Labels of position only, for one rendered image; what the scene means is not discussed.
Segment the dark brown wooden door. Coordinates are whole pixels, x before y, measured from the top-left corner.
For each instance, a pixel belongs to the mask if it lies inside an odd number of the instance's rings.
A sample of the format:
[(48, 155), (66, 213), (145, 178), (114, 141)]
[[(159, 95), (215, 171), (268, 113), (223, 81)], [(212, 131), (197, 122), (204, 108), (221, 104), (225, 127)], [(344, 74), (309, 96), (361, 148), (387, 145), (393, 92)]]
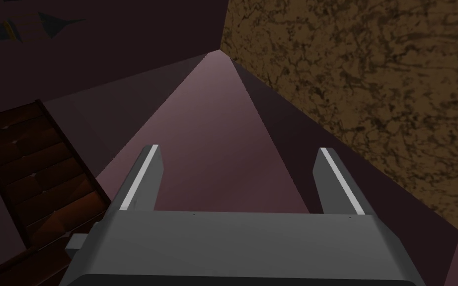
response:
[(0, 286), (59, 286), (66, 245), (100, 221), (110, 200), (44, 104), (0, 113), (0, 198), (18, 237)]

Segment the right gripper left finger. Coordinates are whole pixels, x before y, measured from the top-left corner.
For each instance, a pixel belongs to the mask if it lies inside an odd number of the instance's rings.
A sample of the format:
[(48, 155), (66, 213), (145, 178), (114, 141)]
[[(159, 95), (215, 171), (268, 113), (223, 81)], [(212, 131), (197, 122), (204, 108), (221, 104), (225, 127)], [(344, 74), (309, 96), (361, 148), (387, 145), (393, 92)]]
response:
[(118, 192), (118, 210), (153, 211), (163, 176), (159, 145), (145, 146)]

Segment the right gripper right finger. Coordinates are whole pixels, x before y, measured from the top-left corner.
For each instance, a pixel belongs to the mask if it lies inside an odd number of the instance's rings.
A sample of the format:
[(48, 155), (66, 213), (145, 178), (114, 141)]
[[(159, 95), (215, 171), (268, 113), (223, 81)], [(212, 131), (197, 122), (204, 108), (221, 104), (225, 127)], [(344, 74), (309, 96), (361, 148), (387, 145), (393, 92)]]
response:
[(319, 148), (312, 174), (324, 214), (376, 215), (333, 148)]

